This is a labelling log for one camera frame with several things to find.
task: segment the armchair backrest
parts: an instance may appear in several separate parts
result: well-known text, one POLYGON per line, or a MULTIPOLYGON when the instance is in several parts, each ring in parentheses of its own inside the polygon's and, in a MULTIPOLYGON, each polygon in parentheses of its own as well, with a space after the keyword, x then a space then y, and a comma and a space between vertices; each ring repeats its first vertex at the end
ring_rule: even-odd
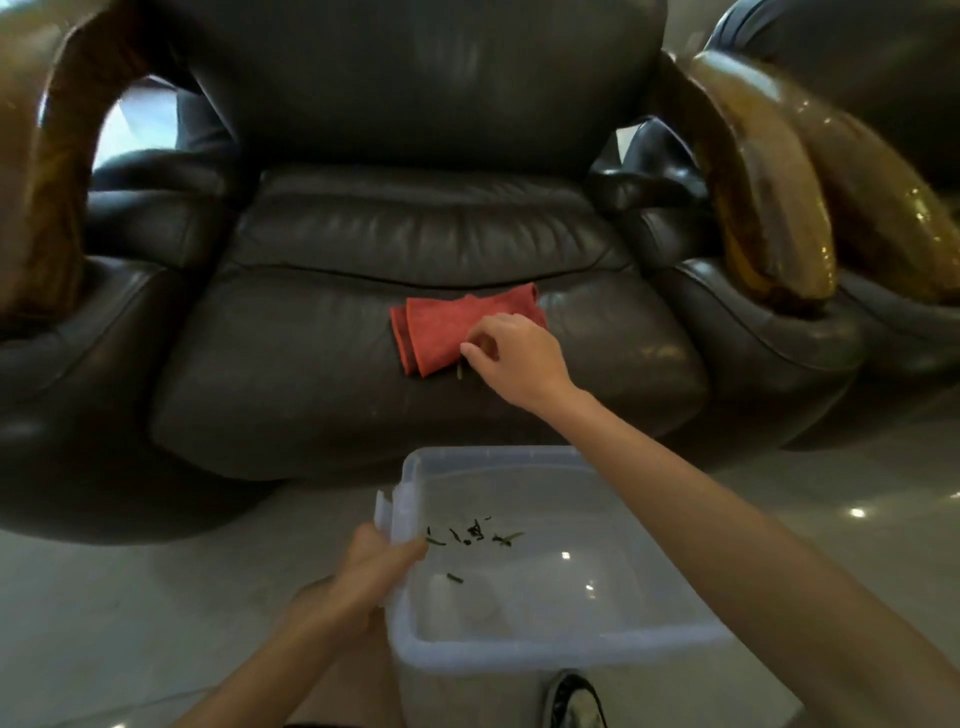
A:
POLYGON ((245 152, 579 176, 636 113, 666 0, 151 0, 245 152))

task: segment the armchair seat cushion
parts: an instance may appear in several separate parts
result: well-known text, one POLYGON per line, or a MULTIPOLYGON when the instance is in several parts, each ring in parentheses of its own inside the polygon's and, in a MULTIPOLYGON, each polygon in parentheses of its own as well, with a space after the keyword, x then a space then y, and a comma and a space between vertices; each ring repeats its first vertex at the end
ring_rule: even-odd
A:
POLYGON ((156 390, 155 442, 215 473, 316 476, 429 445, 556 442, 475 373, 404 375, 390 308, 535 281, 574 381, 654 435, 700 357, 583 190, 550 178, 268 173, 156 390))

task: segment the forearm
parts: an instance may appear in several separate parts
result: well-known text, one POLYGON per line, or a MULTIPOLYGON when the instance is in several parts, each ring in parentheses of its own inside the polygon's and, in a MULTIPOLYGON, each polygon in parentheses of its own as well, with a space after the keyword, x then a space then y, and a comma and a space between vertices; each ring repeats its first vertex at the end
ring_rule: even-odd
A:
POLYGON ((333 662, 335 634, 281 629, 173 728, 281 728, 333 662))
POLYGON ((816 549, 587 393, 570 392, 538 414, 811 713, 845 726, 954 724, 960 675, 816 549))

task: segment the leg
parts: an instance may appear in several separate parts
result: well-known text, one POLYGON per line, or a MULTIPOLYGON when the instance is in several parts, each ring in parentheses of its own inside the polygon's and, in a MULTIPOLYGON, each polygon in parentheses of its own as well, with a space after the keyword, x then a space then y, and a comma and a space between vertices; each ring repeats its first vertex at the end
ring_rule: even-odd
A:
POLYGON ((400 693, 383 610, 345 651, 288 721, 344 728, 403 728, 400 693))

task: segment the hand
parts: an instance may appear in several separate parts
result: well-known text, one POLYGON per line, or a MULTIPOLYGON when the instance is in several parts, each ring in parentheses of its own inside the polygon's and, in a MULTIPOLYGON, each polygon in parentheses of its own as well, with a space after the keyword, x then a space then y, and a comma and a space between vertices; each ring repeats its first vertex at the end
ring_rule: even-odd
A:
POLYGON ((426 550, 423 538, 390 546, 371 522, 362 523, 336 575, 302 589, 287 608, 281 628, 332 636, 337 642, 359 637, 367 630, 371 613, 426 550))
POLYGON ((494 392, 535 415, 552 400, 576 391, 560 342, 518 313, 481 319, 460 352, 494 392))

